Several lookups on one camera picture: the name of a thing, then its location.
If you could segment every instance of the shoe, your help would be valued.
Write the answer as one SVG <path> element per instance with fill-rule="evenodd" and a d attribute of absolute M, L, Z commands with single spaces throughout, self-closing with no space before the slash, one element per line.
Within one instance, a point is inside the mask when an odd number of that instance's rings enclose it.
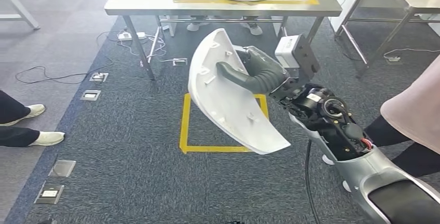
<path fill-rule="evenodd" d="M 330 158 L 328 158 L 326 155 L 322 155 L 322 161 L 328 165 L 335 165 L 335 162 L 330 160 Z"/>
<path fill-rule="evenodd" d="M 201 26 L 208 25 L 209 23 L 190 23 L 186 29 L 189 31 L 198 31 Z"/>
<path fill-rule="evenodd" d="M 263 34 L 263 30 L 256 23 L 240 23 L 240 24 L 246 29 L 249 29 L 251 31 L 251 34 L 254 36 L 259 36 Z"/>
<path fill-rule="evenodd" d="M 37 140 L 31 143 L 31 145 L 51 146 L 56 145 L 64 140 L 64 132 L 40 132 Z"/>
<path fill-rule="evenodd" d="M 344 187 L 344 189 L 345 189 L 346 191 L 348 191 L 348 192 L 351 193 L 351 190 L 350 190 L 350 187 L 348 186 L 347 181 L 343 181 L 343 182 L 342 182 L 342 186 Z"/>
<path fill-rule="evenodd" d="M 0 127 L 9 127 L 11 125 L 18 123 L 22 119 L 29 119 L 29 118 L 36 117 L 36 116 L 42 114 L 44 112 L 44 110 L 46 110 L 46 108 L 42 104 L 30 105 L 30 106 L 27 106 L 27 108 L 29 108 L 31 110 L 31 112 L 28 115 L 24 116 L 21 119 L 14 120 L 14 121 L 11 121 L 6 124 L 0 124 Z"/>

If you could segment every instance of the yellow tape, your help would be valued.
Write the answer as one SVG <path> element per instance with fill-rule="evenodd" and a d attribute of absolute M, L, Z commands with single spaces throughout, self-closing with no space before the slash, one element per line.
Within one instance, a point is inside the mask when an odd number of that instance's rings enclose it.
<path fill-rule="evenodd" d="M 183 99 L 182 126 L 180 128 L 179 147 L 183 154 L 187 153 L 188 148 L 188 129 L 189 129 L 189 109 L 191 108 L 191 96 L 185 94 Z"/>
<path fill-rule="evenodd" d="M 266 96 L 264 94 L 255 94 L 254 96 L 260 101 L 260 108 L 264 115 L 269 118 Z M 183 99 L 182 124 L 179 141 L 179 148 L 182 150 L 183 154 L 187 154 L 188 152 L 250 152 L 250 150 L 244 146 L 189 146 L 188 130 L 190 108 L 191 96 L 187 93 Z"/>
<path fill-rule="evenodd" d="M 259 2 L 238 2 L 231 0 L 173 0 L 174 3 L 181 4 L 242 4 L 242 5 L 259 5 L 259 4 L 278 4 L 278 5 L 318 5 L 318 0 L 265 0 Z"/>

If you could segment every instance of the white curved panel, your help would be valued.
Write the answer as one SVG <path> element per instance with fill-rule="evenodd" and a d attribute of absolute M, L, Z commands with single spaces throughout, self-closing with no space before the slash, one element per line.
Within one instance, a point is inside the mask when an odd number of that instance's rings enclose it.
<path fill-rule="evenodd" d="M 263 114 L 254 95 L 217 74 L 215 64 L 220 61 L 247 74 L 224 29 L 205 37 L 192 57 L 188 89 L 194 103 L 225 133 L 258 154 L 289 146 Z"/>

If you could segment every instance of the blue carpet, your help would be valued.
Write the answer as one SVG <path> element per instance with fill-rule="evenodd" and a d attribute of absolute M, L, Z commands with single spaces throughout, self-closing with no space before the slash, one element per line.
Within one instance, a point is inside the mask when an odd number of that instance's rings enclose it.
<path fill-rule="evenodd" d="M 149 17 L 133 19 L 138 31 L 152 33 L 155 21 Z M 291 18 L 289 34 L 306 33 L 312 19 Z M 167 56 L 192 56 L 198 43 L 221 25 L 204 26 L 199 32 L 177 28 L 177 36 L 166 37 Z M 118 19 L 113 31 L 124 27 Z M 363 35 L 370 25 L 354 25 L 366 53 L 372 53 L 393 25 L 384 25 L 371 36 Z M 231 40 L 237 45 L 256 45 L 267 53 L 275 49 L 270 25 L 262 25 L 263 36 L 251 36 L 238 25 L 227 25 Z M 438 37 L 423 24 L 409 25 L 396 38 L 398 47 L 436 49 Z M 404 90 L 430 62 L 433 54 L 403 55 L 403 65 L 389 66 L 378 61 L 362 79 L 354 78 L 355 63 L 341 54 L 333 40 L 327 20 L 320 28 L 312 48 L 322 70 L 314 82 L 331 88 L 350 105 L 363 126 L 371 122 L 380 105 Z M 6 223 L 23 223 L 23 214 L 35 199 L 51 163 L 59 159 L 76 160 L 69 178 L 51 177 L 49 184 L 66 186 L 57 205 L 34 205 L 25 223 L 34 224 L 52 218 L 58 223 L 225 223 L 239 219 L 247 223 L 314 223 L 304 181 L 307 137 L 280 107 L 268 102 L 273 125 L 292 146 L 274 154 L 188 153 L 178 147 L 183 95 L 187 93 L 189 67 L 173 67 L 155 60 L 157 81 L 151 82 L 139 66 L 137 57 L 126 49 L 106 41 L 92 67 L 115 64 L 107 82 L 81 84 L 58 130 L 68 137 L 59 146 L 45 150 Z M 80 102 L 86 89 L 102 90 L 96 102 Z M 194 106 L 191 108 L 189 143 L 232 145 L 216 126 Z M 408 144 L 384 149 L 391 158 Z M 312 190 L 322 223 L 368 223 L 341 186 L 334 168 L 320 161 L 314 147 L 311 156 Z M 440 189 L 440 175 L 425 179 Z"/>

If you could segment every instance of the black pants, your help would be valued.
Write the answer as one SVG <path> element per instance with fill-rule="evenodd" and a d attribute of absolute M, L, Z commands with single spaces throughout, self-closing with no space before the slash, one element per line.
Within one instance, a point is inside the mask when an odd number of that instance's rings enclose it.
<path fill-rule="evenodd" d="M 365 128 L 365 132 L 378 147 L 411 140 L 388 124 L 382 116 Z M 440 172 L 440 155 L 418 143 L 409 146 L 392 161 L 413 177 Z"/>
<path fill-rule="evenodd" d="M 0 124 L 28 115 L 31 110 L 0 90 Z M 0 127 L 0 146 L 25 147 L 37 140 L 39 131 L 20 127 Z"/>

